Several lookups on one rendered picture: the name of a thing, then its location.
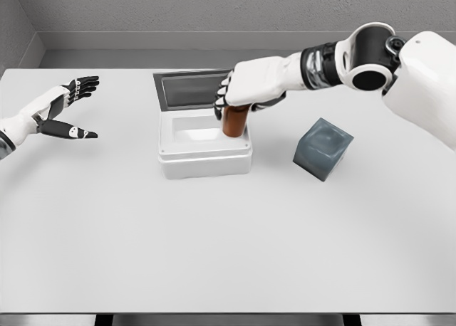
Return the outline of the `brown cylindrical bottle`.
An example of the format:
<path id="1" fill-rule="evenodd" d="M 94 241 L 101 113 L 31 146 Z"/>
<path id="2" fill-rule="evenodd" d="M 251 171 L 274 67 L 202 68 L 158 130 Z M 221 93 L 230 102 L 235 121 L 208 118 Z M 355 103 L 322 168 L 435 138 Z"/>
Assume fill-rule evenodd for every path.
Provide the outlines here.
<path id="1" fill-rule="evenodd" d="M 247 121 L 250 105 L 227 106 L 222 113 L 222 131 L 228 137 L 240 137 Z"/>

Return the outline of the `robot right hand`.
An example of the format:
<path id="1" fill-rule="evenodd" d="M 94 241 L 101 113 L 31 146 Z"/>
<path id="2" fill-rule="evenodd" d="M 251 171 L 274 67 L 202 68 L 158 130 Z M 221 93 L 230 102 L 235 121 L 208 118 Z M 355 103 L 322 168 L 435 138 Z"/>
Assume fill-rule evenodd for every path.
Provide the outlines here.
<path id="1" fill-rule="evenodd" d="M 284 75 L 290 62 L 290 58 L 272 56 L 236 64 L 215 93 L 216 118 L 222 119 L 226 107 L 246 105 L 257 111 L 281 102 L 286 97 Z"/>

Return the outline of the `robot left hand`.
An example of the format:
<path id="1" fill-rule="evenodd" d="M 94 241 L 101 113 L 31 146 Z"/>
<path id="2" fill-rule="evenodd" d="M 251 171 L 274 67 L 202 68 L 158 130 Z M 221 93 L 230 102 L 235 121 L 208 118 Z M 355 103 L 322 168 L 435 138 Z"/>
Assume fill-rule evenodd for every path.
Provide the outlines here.
<path id="1" fill-rule="evenodd" d="M 98 135 L 95 132 L 58 121 L 56 117 L 74 102 L 90 97 L 98 85 L 98 76 L 88 76 L 73 79 L 70 83 L 59 85 L 46 92 L 43 97 L 48 101 L 47 105 L 32 114 L 37 124 L 37 133 L 68 140 L 96 139 Z"/>

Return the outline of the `white box with open lid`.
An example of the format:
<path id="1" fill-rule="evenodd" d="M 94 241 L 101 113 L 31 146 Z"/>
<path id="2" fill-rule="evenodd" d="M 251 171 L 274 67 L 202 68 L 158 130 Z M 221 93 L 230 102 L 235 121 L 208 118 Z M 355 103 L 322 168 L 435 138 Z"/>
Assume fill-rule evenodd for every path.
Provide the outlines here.
<path id="1" fill-rule="evenodd" d="M 166 179 L 247 174 L 253 147 L 249 129 L 228 137 L 214 113 L 229 69 L 161 70 L 153 74 L 160 105 L 158 160 Z"/>

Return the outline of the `dark grey cube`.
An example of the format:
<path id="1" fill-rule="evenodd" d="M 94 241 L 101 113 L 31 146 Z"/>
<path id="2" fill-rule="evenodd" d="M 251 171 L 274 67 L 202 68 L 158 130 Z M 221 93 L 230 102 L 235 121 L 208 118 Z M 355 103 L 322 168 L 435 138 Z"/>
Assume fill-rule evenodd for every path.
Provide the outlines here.
<path id="1" fill-rule="evenodd" d="M 320 117 L 299 140 L 293 163 L 325 182 L 353 140 L 354 136 Z"/>

